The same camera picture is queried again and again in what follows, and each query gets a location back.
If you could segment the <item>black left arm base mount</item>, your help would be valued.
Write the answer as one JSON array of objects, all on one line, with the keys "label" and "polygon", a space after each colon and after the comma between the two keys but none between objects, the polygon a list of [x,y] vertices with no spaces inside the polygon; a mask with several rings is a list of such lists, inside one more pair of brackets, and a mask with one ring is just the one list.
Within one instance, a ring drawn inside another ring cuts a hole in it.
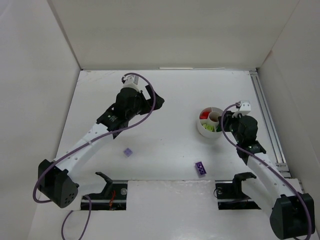
[{"label": "black left arm base mount", "polygon": [[112,180],[102,172],[80,185],[80,209],[93,211],[125,211],[127,208],[128,181]]}]

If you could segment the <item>lavender 2x2 lego brick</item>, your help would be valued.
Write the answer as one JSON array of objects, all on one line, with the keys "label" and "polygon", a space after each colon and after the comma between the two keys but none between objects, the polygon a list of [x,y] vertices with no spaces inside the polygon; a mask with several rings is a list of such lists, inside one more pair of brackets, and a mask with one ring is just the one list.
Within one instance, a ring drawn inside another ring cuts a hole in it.
[{"label": "lavender 2x2 lego brick", "polygon": [[123,153],[125,154],[125,156],[128,158],[133,154],[133,151],[130,148],[126,148]]}]

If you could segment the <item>lime green lego brick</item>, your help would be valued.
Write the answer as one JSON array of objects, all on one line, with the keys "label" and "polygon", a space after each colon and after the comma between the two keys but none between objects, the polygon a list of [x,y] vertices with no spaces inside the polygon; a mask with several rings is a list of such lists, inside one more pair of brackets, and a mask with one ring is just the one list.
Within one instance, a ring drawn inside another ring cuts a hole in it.
[{"label": "lime green lego brick", "polygon": [[209,125],[209,124],[206,124],[206,123],[203,124],[202,127],[204,129],[206,129],[207,131],[209,131],[209,132],[215,132],[216,131],[215,126],[212,126],[212,125]]}]

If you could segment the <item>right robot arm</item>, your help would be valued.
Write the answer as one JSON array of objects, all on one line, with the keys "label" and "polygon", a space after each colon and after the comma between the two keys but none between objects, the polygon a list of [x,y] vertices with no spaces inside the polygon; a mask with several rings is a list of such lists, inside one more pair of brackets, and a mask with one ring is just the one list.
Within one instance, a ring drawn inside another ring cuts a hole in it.
[{"label": "right robot arm", "polygon": [[229,143],[250,168],[234,176],[235,191],[250,197],[265,212],[278,239],[309,240],[316,231],[314,199],[299,192],[272,163],[257,140],[257,120],[240,110],[225,109],[219,124],[224,136],[232,134],[235,140]]}]

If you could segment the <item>white round divided container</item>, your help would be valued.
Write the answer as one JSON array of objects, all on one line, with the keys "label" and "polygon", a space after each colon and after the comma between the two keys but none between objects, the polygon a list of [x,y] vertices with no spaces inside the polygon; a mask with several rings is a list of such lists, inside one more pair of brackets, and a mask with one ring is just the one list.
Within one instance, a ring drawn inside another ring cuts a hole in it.
[{"label": "white round divided container", "polygon": [[[200,114],[202,112],[210,112],[207,119],[200,119]],[[207,131],[202,127],[202,125],[208,124],[211,126],[215,126],[216,128],[217,126],[220,125],[218,118],[222,115],[222,113],[223,113],[223,110],[217,107],[204,108],[197,117],[196,126],[197,126],[198,132],[207,139],[213,139],[213,140],[218,139],[222,135],[222,132]]]}]

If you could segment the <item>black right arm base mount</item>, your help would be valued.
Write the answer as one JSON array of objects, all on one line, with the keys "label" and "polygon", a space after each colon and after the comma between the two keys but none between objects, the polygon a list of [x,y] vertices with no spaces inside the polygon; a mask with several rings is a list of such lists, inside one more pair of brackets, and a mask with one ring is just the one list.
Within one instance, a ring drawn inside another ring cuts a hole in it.
[{"label": "black right arm base mount", "polygon": [[251,172],[236,174],[232,180],[216,180],[213,195],[219,210],[260,210],[260,207],[242,192],[242,183],[257,177]]}]

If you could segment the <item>red large lego brick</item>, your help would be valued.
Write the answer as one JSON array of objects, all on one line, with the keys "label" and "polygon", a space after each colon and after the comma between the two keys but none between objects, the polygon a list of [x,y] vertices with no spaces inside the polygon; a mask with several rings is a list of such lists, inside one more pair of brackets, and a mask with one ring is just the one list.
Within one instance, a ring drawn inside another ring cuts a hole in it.
[{"label": "red large lego brick", "polygon": [[204,111],[199,115],[200,120],[206,120],[209,117],[210,111]]}]

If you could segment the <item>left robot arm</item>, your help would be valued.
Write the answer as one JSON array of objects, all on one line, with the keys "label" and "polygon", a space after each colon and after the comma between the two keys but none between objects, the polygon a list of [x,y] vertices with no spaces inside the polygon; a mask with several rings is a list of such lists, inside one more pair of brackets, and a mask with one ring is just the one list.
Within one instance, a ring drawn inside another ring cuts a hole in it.
[{"label": "left robot arm", "polygon": [[66,208],[76,198],[80,184],[76,172],[91,159],[108,141],[121,132],[131,129],[129,125],[137,115],[148,118],[162,107],[165,100],[150,85],[146,85],[150,96],[146,99],[137,87],[124,86],[113,103],[97,120],[92,128],[64,155],[38,165],[38,179],[34,191],[40,191],[60,208]]}]

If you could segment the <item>green 2x4 lego brick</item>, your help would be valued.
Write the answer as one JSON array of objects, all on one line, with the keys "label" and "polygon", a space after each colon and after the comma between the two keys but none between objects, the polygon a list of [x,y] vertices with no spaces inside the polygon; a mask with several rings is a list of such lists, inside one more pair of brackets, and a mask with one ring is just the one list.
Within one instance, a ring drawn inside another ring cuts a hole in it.
[{"label": "green 2x4 lego brick", "polygon": [[215,128],[215,131],[218,133],[218,132],[221,132],[222,130],[221,130],[221,127],[220,126],[217,126],[216,128]]}]

